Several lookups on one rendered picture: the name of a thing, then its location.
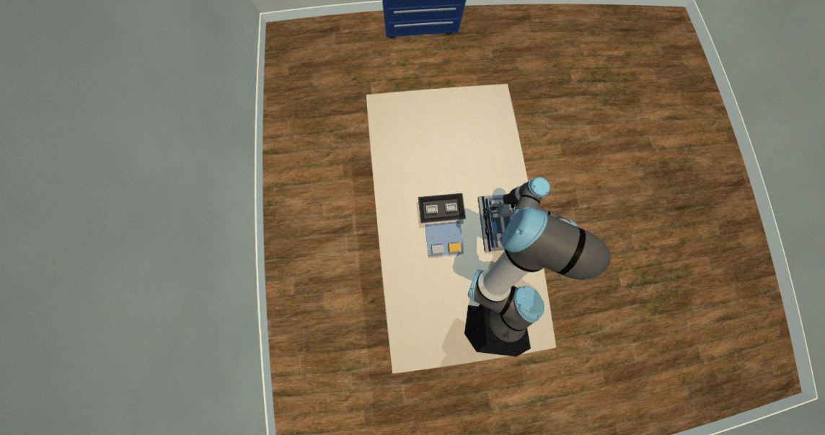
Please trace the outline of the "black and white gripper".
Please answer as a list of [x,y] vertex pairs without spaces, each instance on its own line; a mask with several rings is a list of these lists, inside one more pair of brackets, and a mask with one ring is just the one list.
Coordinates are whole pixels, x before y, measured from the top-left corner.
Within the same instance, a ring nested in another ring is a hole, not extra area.
[[503,204],[500,205],[500,209],[506,208],[506,204],[510,204],[511,208],[515,208],[517,206],[518,201],[521,197],[519,194],[519,189],[520,186],[514,188],[509,194],[505,194],[503,196]]

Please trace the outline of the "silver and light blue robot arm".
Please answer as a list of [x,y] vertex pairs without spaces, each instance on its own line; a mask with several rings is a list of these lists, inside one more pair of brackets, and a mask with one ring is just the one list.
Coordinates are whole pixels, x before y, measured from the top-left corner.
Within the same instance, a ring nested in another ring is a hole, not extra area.
[[505,342],[521,339],[544,313],[537,291],[514,286],[527,272],[545,267],[566,278],[585,280],[597,278],[611,262],[611,252],[599,237],[539,207],[549,191],[550,184],[542,177],[520,187],[521,197],[502,236],[505,251],[491,269],[477,270],[468,291],[470,299],[491,309],[490,328]]

